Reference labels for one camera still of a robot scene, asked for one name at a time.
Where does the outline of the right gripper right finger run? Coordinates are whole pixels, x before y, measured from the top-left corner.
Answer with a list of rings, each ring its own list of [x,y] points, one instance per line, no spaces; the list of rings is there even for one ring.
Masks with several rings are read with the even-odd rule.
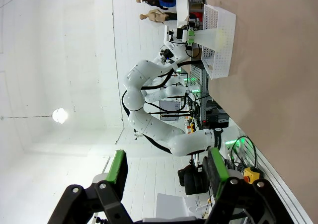
[[[207,224],[228,224],[242,209],[254,224],[284,224],[286,208],[266,179],[248,184],[230,176],[217,148],[210,148],[206,157],[207,176],[215,204],[206,219]]]

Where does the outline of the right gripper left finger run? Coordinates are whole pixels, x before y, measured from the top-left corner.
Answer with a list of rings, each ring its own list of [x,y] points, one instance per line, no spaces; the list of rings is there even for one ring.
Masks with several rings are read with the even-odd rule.
[[[57,203],[49,224],[87,224],[95,213],[104,212],[109,224],[132,224],[123,198],[128,174],[126,152],[117,150],[107,177],[88,188],[69,185]]]

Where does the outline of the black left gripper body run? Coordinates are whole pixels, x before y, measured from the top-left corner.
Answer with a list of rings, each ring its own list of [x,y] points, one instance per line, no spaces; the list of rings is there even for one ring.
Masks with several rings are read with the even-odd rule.
[[[183,41],[183,31],[186,31],[187,30],[184,30],[182,28],[175,28],[175,29],[172,29],[170,31],[170,42],[171,43],[174,43],[174,44],[187,44],[187,41]]]

